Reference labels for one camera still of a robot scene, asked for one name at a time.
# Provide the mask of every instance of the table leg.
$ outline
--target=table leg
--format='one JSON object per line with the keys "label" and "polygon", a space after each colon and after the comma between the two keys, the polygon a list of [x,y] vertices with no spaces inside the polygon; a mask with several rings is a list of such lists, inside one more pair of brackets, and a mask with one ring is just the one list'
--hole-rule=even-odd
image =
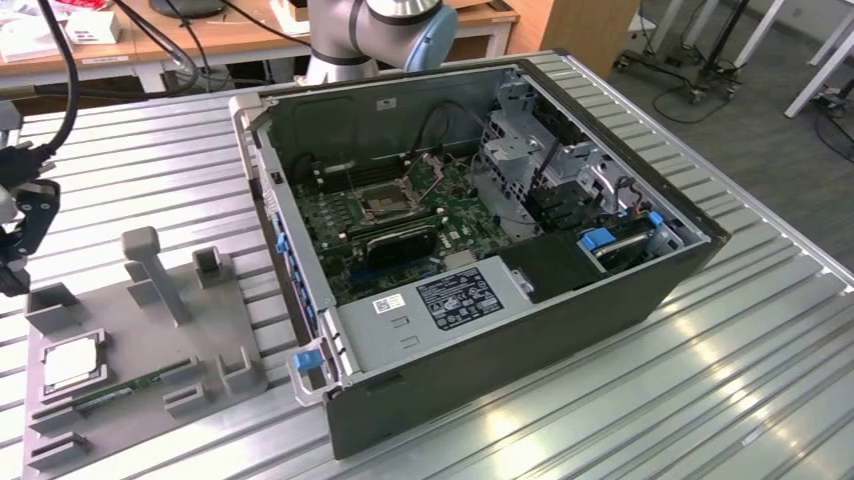
{"label": "table leg", "polygon": [[507,43],[510,42],[510,29],[512,23],[495,23],[490,43],[486,46],[486,58],[500,57],[507,53]]}
{"label": "table leg", "polygon": [[750,60],[750,57],[753,56],[753,53],[757,51],[757,47],[759,46],[765,35],[771,29],[774,18],[777,17],[777,13],[779,12],[783,3],[786,3],[786,0],[774,0],[774,3],[769,7],[769,11],[765,14],[765,17],[762,17],[759,26],[757,27],[757,30],[754,30],[753,35],[750,36],[750,40],[747,40],[747,45],[745,45],[742,53],[738,54],[738,58],[735,59],[735,68],[741,68],[745,66],[745,64]]}
{"label": "table leg", "polygon": [[706,5],[703,6],[703,10],[699,12],[699,16],[696,20],[694,20],[694,25],[691,26],[691,30],[688,31],[687,36],[684,37],[684,45],[692,47],[696,44],[696,39],[699,38],[699,34],[703,33],[703,29],[706,28],[706,24],[708,23],[708,19],[711,18],[711,14],[718,8],[719,0],[708,0]]}
{"label": "table leg", "polygon": [[827,55],[827,52],[830,52],[830,49],[837,45],[837,42],[839,41],[839,37],[842,37],[842,35],[845,34],[845,32],[849,30],[851,26],[851,22],[854,22],[854,8],[851,8],[851,11],[845,17],[845,20],[842,20],[842,23],[830,34],[830,38],[825,42],[825,45],[822,45],[822,48],[818,50],[818,52],[815,53],[815,56],[810,60],[810,65],[815,67],[818,66],[819,63],[822,63],[822,60],[825,59],[825,55]]}
{"label": "table leg", "polygon": [[164,70],[159,62],[133,65],[133,72],[145,93],[165,92],[165,83],[161,77]]}
{"label": "table leg", "polygon": [[655,35],[652,35],[652,40],[650,40],[650,47],[652,51],[648,53],[658,53],[658,49],[664,42],[664,38],[667,37],[667,32],[670,32],[670,27],[672,27],[672,22],[676,19],[676,14],[679,13],[679,9],[682,8],[682,3],[684,0],[670,0],[670,5],[667,6],[667,11],[664,12],[664,16],[662,17],[662,21],[655,28]]}
{"label": "table leg", "polygon": [[813,80],[810,80],[810,84],[801,92],[801,95],[798,95],[798,98],[789,107],[789,110],[786,110],[786,116],[789,118],[795,118],[798,113],[801,113],[803,106],[815,96],[815,92],[818,92],[818,89],[822,88],[827,77],[830,77],[830,74],[834,72],[839,64],[849,56],[851,48],[854,48],[854,32],[851,32],[846,37],[845,42],[842,42],[842,45],[839,45],[839,48],[837,49],[837,52],[830,57],[830,60],[827,60],[827,63],[818,71],[818,74],[815,74],[815,77],[813,77]]}

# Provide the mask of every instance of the gray plastic holder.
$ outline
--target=gray plastic holder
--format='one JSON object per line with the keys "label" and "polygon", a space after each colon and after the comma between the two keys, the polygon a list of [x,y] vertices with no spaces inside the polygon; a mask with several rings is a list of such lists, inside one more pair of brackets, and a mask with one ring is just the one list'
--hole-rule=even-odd
{"label": "gray plastic holder", "polygon": [[65,307],[79,303],[68,287],[55,283],[33,290],[27,295],[24,317],[43,335],[49,335],[80,322]]}

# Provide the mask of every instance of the aluminum table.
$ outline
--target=aluminum table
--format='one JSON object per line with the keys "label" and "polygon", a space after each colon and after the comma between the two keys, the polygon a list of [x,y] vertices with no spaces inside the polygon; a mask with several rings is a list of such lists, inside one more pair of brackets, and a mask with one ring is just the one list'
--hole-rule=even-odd
{"label": "aluminum table", "polygon": [[[217,245],[235,256],[273,387],[67,478],[854,476],[851,274],[575,60],[530,58],[732,232],[704,271],[644,323],[336,461],[322,406],[295,402],[283,366],[296,342],[228,94],[85,110],[51,172],[65,196],[29,263],[36,285],[121,280],[117,237],[137,226],[159,229],[167,267]],[[45,140],[60,118],[27,118],[13,140]],[[4,480],[21,471],[21,303],[0,301]]]}

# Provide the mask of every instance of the barcode sticker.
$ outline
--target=barcode sticker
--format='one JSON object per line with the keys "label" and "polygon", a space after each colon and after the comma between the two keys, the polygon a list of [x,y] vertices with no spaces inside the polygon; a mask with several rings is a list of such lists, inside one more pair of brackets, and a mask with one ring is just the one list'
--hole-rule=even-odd
{"label": "barcode sticker", "polygon": [[403,301],[403,295],[399,293],[394,294],[391,297],[380,298],[379,300],[374,300],[374,310],[376,313],[386,313],[395,308],[400,308],[406,305]]}
{"label": "barcode sticker", "polygon": [[116,62],[127,62],[129,60],[127,55],[121,55],[119,57],[99,57],[99,58],[84,58],[84,65],[93,65],[96,63],[116,63]]}

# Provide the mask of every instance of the wire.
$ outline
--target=wire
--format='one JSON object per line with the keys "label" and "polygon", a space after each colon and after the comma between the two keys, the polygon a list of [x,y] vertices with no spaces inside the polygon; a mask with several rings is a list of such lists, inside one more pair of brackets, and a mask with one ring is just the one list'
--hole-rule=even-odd
{"label": "wire", "polygon": [[650,34],[646,31],[646,20],[643,16],[643,0],[640,0],[640,4],[638,5],[638,16],[640,17],[640,31],[643,32],[643,38],[646,38],[646,49],[652,55],[656,55],[658,52],[652,48],[652,43],[650,42]]}
{"label": "wire", "polygon": [[446,106],[454,107],[458,110],[460,110],[463,113],[468,114],[474,118],[475,122],[478,122],[478,125],[486,128],[486,123],[483,122],[483,119],[471,110],[471,108],[463,106],[459,102],[454,100],[442,100],[432,107],[430,107],[430,110],[427,111],[427,115],[424,116],[422,125],[418,128],[418,135],[415,137],[415,142],[412,143],[412,148],[410,149],[410,155],[415,155],[419,148],[422,148],[422,142],[424,141],[424,132],[427,130],[427,125],[430,124],[430,120],[432,119],[432,116],[436,114],[436,112]]}
{"label": "wire", "polygon": [[[196,44],[196,48],[199,48],[199,55],[201,55],[201,63],[204,64],[204,72],[209,75],[211,65],[208,65],[208,56],[204,54],[204,49],[201,48],[201,42],[199,41],[199,37],[196,36],[196,32],[193,31],[192,26],[189,25],[191,23],[189,19],[177,10],[177,8],[175,7],[175,4],[172,3],[172,0],[165,0],[165,3],[169,6],[169,9],[172,10],[172,12],[175,12],[175,16],[181,21],[181,27],[187,28],[187,33],[189,33],[189,36],[192,37],[192,41]],[[203,78],[207,78],[207,82],[208,82],[204,91],[207,93],[211,93],[211,77],[208,76]]]}
{"label": "wire", "polygon": [[[128,16],[131,21],[140,27],[143,33],[151,38],[151,40],[160,46],[160,48],[169,54],[172,59],[179,62],[184,68],[192,72],[192,80],[183,86],[173,90],[164,92],[145,93],[145,92],[116,92],[109,90],[95,90],[89,88],[79,88],[79,95],[85,97],[111,98],[117,100],[153,100],[157,98],[168,98],[184,93],[192,88],[199,79],[199,67],[187,52],[177,46],[169,37],[155,27],[136,11],[124,3],[124,0],[115,0],[116,5]],[[35,86],[33,90],[39,95],[71,95],[71,82],[69,85],[41,85]]]}
{"label": "wire", "polygon": [[818,106],[818,115],[815,116],[815,124],[814,124],[814,129],[815,129],[815,134],[818,135],[818,139],[821,140],[821,142],[825,144],[825,146],[833,150],[833,152],[839,155],[839,157],[842,157],[846,161],[854,163],[854,158],[851,158],[850,154],[846,154],[845,152],[842,152],[834,145],[833,143],[830,143],[830,141],[825,138],[825,136],[822,135],[822,129],[821,129],[821,120],[822,118],[826,118],[827,121],[834,125],[834,127],[837,128],[837,130],[842,133],[842,135],[847,138],[849,142],[851,143],[851,145],[854,145],[854,137],[851,136],[851,134],[845,130],[845,128],[842,127],[842,125],[839,125],[839,122],[837,122],[837,119],[830,115],[830,113],[827,112],[826,109],[821,108],[821,106]]}
{"label": "wire", "polygon": [[[184,72],[173,72],[173,73],[181,78],[191,77],[191,75]],[[235,83],[248,83],[252,85],[272,85],[272,83],[268,80],[259,80],[257,78],[233,78],[231,76],[231,73],[228,73],[228,75],[225,75],[224,77],[215,77],[213,75],[205,75],[205,74],[200,74],[199,77],[204,79],[211,79],[212,81],[220,82],[223,84],[227,84],[228,82],[235,82]]]}
{"label": "wire", "polygon": [[691,18],[688,19],[688,24],[684,26],[684,29],[682,30],[682,33],[679,34],[679,43],[682,45],[684,45],[684,36],[687,35],[688,30],[691,29],[691,27],[694,26],[694,22],[696,21],[696,14],[699,13],[699,9],[703,8],[706,3],[708,3],[708,0],[703,0],[702,2],[699,2],[699,5],[696,5],[696,8],[691,12]]}
{"label": "wire", "polygon": [[678,87],[671,88],[670,90],[664,90],[652,100],[652,108],[655,109],[655,111],[658,112],[658,114],[664,117],[667,120],[680,123],[683,125],[696,125],[698,123],[704,122],[706,120],[708,120],[708,118],[718,113],[723,107],[726,107],[730,104],[730,100],[727,99],[720,105],[718,105],[708,113],[706,113],[702,117],[695,118],[695,119],[682,119],[682,118],[676,118],[672,115],[668,115],[667,113],[664,113],[660,109],[660,107],[658,106],[658,102],[662,98],[664,98],[667,95],[671,95],[674,93],[676,93],[679,90],[682,90],[682,88],[684,87],[684,85],[679,85]]}
{"label": "wire", "polygon": [[56,150],[63,146],[71,130],[75,127],[75,121],[77,120],[77,110],[80,109],[80,77],[77,75],[77,66],[75,65],[75,57],[71,53],[71,48],[65,41],[65,35],[59,27],[56,16],[48,0],[39,0],[39,8],[41,9],[41,15],[51,29],[51,36],[63,55],[63,61],[65,62],[65,71],[68,74],[68,104],[65,105],[65,116],[63,117],[63,123],[53,135],[51,141],[44,145],[44,153],[48,157],[56,154]]}
{"label": "wire", "polygon": [[558,156],[558,149],[560,148],[560,146],[562,146],[560,140],[555,138],[555,141],[551,144],[551,147],[548,147],[548,153],[546,154],[546,160],[543,160],[542,165],[534,171],[534,175],[531,175],[531,184],[528,186],[528,197],[531,195],[531,191],[534,191],[534,189],[536,188],[536,183],[539,182],[539,179],[543,176],[543,173],[546,172],[546,169],[548,168],[548,165],[551,164],[551,161]]}
{"label": "wire", "polygon": [[507,220],[508,222],[518,223],[519,225],[531,225],[531,226],[539,225],[539,223],[536,223],[536,222],[532,222],[532,223],[531,222],[523,222],[522,220],[514,220],[512,218],[504,217],[503,215],[495,215],[495,216],[498,218],[500,218],[502,220]]}
{"label": "wire", "polygon": [[281,33],[280,31],[275,30],[273,28],[269,28],[267,25],[264,25],[264,23],[260,20],[257,20],[252,15],[249,15],[243,9],[240,9],[240,7],[237,7],[228,0],[219,0],[219,1],[223,2],[225,5],[228,5],[235,12],[237,12],[240,15],[243,15],[243,18],[245,18],[249,22],[252,22],[260,28],[267,30],[269,33],[272,33],[277,37],[284,38],[285,40],[291,40],[292,42],[296,42],[300,45],[311,48],[311,43],[308,43],[305,40],[301,40],[301,39],[299,39],[296,37],[292,37],[291,35],[288,35],[285,33]]}

